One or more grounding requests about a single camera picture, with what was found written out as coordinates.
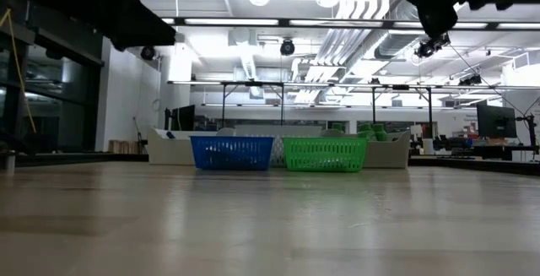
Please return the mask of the black computer monitor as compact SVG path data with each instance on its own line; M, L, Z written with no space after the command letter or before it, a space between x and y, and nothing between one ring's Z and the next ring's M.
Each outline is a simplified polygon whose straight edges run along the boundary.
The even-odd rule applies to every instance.
M516 114L509 107L479 105L478 135L485 138L516 138Z
M189 105L175 109L165 109L165 130L193 131L195 106Z

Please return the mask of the brown cardboard boxes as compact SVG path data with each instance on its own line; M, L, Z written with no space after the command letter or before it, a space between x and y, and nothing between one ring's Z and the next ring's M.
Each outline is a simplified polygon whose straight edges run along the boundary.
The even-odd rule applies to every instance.
M141 154L138 141L110 140L107 151L113 154Z

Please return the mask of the white solid plastic bin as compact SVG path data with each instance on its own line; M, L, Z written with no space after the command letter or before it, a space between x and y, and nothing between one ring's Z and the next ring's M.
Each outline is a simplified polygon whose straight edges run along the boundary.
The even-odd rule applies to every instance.
M147 130L148 160L151 165L194 166L191 136L215 136L216 132L171 131L174 138L169 138L167 130L151 127Z

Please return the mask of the blue perforated plastic basket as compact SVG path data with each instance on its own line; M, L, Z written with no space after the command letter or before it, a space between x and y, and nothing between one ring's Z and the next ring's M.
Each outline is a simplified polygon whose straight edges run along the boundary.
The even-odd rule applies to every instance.
M273 137L191 136L195 166L201 170L267 170Z

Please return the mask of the black desk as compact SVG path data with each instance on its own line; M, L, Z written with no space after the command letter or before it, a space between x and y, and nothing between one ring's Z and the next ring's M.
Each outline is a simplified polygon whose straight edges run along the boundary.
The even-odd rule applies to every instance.
M412 155L409 166L443 167L540 176L540 160L513 160L513 153L531 153L540 158L538 146L503 145L471 147L460 155Z

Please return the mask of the green perforated plastic basket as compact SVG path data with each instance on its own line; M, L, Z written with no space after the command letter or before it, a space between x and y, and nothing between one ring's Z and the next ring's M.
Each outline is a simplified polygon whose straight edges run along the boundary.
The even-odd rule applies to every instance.
M367 138L283 138L286 167L291 171L359 172Z

